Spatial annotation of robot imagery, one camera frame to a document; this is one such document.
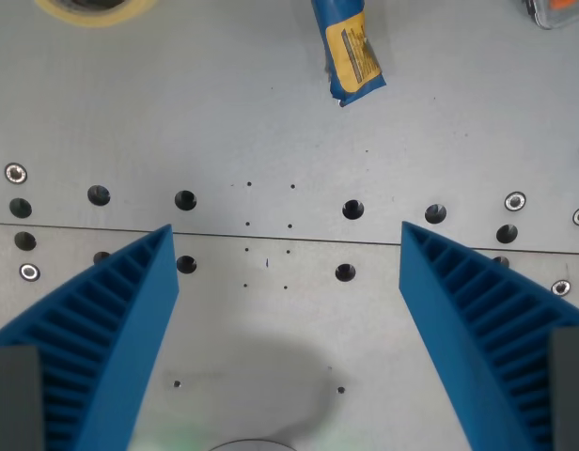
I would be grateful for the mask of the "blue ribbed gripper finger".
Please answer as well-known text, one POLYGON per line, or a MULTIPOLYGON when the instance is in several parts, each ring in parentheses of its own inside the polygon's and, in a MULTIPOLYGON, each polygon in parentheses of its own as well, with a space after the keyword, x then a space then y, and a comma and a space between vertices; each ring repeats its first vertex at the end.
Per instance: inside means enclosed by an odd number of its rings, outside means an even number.
POLYGON ((549 337, 579 327, 579 308, 409 222, 399 290, 471 448, 556 449, 549 337))
POLYGON ((124 450, 179 295, 165 225, 74 276, 0 329, 39 353, 49 450, 124 450))

